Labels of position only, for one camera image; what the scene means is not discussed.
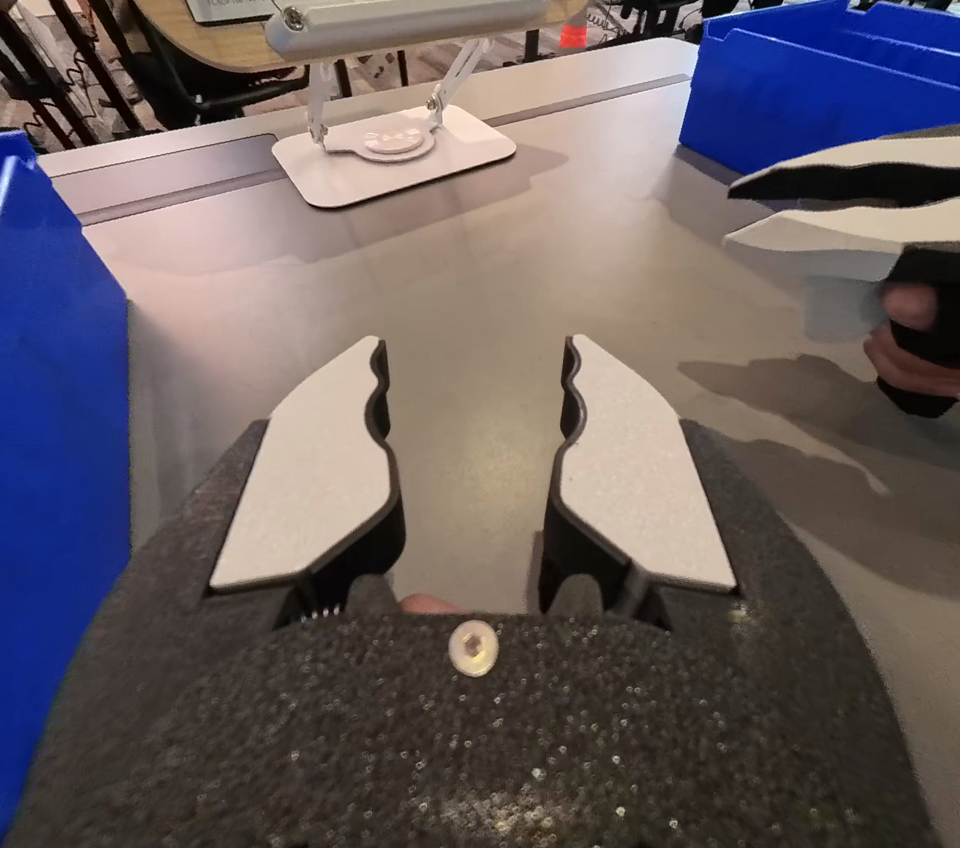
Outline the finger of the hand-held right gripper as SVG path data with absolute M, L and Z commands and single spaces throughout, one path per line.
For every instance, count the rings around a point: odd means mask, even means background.
M 959 127 L 947 125 L 831 147 L 733 182 L 728 199 L 841 207 L 917 208 L 959 195 Z
M 904 255 L 918 271 L 958 272 L 959 206 L 788 209 L 725 235 L 726 245 L 786 260 L 803 277 L 885 280 Z

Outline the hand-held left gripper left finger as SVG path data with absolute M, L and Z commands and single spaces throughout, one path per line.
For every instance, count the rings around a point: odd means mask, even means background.
M 274 592 L 282 612 L 346 607 L 354 581 L 383 577 L 406 543 L 399 464 L 388 443 L 386 342 L 361 338 L 271 411 L 214 562 L 216 597 Z

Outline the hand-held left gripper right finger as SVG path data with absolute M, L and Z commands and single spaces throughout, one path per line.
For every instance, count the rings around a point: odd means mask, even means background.
M 602 609 L 637 615 L 651 589 L 738 587 L 681 419 L 645 378 L 584 334 L 563 343 L 561 443 L 542 530 L 538 605 L 588 576 Z

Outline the blue plastic bin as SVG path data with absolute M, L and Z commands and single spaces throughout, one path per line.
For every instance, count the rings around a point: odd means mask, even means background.
M 128 302 L 22 131 L 1 138 L 1 832 L 131 554 Z
M 704 23 L 678 141 L 751 174 L 958 121 L 958 14 L 812 0 Z

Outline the person's right hand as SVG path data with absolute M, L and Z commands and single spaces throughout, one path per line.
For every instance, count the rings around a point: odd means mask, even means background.
M 900 325 L 927 332 L 935 324 L 938 296 L 919 283 L 892 283 L 884 288 L 882 307 L 887 321 L 865 339 L 863 351 L 878 378 L 889 386 L 918 395 L 959 396 L 959 371 L 925 361 L 903 349 L 894 338 Z

